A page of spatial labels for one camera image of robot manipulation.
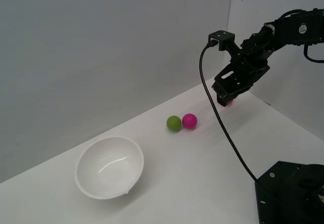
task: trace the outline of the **bowl rim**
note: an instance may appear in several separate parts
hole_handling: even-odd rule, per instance
[[[118,193],[114,193],[114,194],[111,194],[109,196],[97,196],[97,195],[93,195],[93,194],[89,193],[87,190],[85,190],[82,187],[82,185],[80,184],[80,182],[79,182],[79,179],[78,179],[78,176],[77,176],[77,171],[79,169],[80,160],[82,159],[82,157],[84,156],[84,154],[90,149],[90,147],[92,147],[93,145],[95,145],[98,142],[101,142],[102,140],[110,139],[110,138],[122,138],[122,139],[126,139],[129,142],[131,142],[136,147],[137,151],[139,152],[140,160],[141,160],[140,169],[137,172],[137,175],[136,175],[135,179],[133,180],[133,182],[128,186],[127,190],[122,191],[122,192],[118,192]],[[89,146],[87,146],[86,149],[79,156],[78,161],[77,161],[76,166],[75,166],[75,170],[74,170],[74,180],[75,180],[75,183],[76,183],[77,187],[79,188],[79,190],[82,193],[84,193],[86,196],[88,196],[90,198],[93,198],[93,199],[97,199],[97,200],[108,200],[108,199],[112,199],[112,198],[115,198],[115,197],[120,196],[120,195],[127,194],[129,192],[129,190],[136,184],[136,182],[140,178],[140,176],[141,176],[141,174],[143,172],[143,168],[144,168],[144,155],[143,155],[142,149],[140,148],[140,146],[138,145],[138,143],[136,143],[132,139],[130,139],[128,137],[125,137],[125,136],[120,136],[120,135],[105,136],[105,137],[102,137],[100,139],[95,139],[95,142],[93,142]]]

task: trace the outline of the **black cable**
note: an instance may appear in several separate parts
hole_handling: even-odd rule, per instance
[[[304,46],[304,56],[307,58],[309,61],[314,62],[314,63],[324,63],[324,60],[316,60],[308,57],[308,45]]]
[[[218,114],[218,111],[216,109],[216,106],[213,102],[213,99],[212,99],[212,96],[210,95],[209,91],[208,91],[208,88],[207,88],[207,85],[206,85],[206,82],[205,82],[205,78],[204,78],[204,74],[203,74],[203,57],[204,57],[204,54],[205,54],[205,51],[210,48],[210,47],[214,47],[215,45],[217,45],[218,42],[216,40],[211,40],[210,42],[208,42],[208,44],[204,47],[204,49],[202,50],[201,52],[201,55],[200,55],[200,59],[199,59],[199,73],[200,73],[200,78],[201,78],[201,82],[202,82],[202,85],[204,86],[204,89],[207,93],[207,96],[208,96],[208,99],[209,99],[209,102],[211,103],[212,105],[212,108],[214,110],[214,113],[217,117],[217,120],[222,128],[222,130],[224,131],[225,135],[226,135],[226,138],[228,139],[229,143],[231,144],[231,146],[233,147],[233,150],[235,151],[239,161],[242,163],[242,165],[244,166],[245,170],[248,172],[248,174],[251,176],[251,178],[254,180],[254,182],[256,182],[258,184],[258,180],[257,178],[254,176],[254,174],[250,171],[250,169],[248,168],[248,166],[246,165],[245,161],[243,160],[242,156],[240,155],[240,153],[238,152],[233,140],[231,139],[231,137],[229,136],[219,114]]]
[[[281,15],[279,17],[279,20],[282,20],[284,17],[286,17],[288,15],[299,14],[299,13],[303,13],[303,12],[307,12],[307,11],[306,10],[290,10],[288,12],[285,12],[283,15]]]

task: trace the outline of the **magenta ball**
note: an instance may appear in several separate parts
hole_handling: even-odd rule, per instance
[[[182,119],[182,125],[187,129],[193,129],[197,125],[197,117],[193,114],[186,114]]]

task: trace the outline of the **white bowl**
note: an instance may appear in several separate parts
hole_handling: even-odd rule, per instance
[[[106,200],[127,194],[144,165],[141,148],[133,140],[112,136],[89,146],[75,168],[75,182],[87,196]]]

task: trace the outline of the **green ball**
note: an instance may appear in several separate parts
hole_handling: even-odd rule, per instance
[[[181,119],[177,116],[171,116],[167,120],[167,127],[172,131],[179,131],[181,129]]]

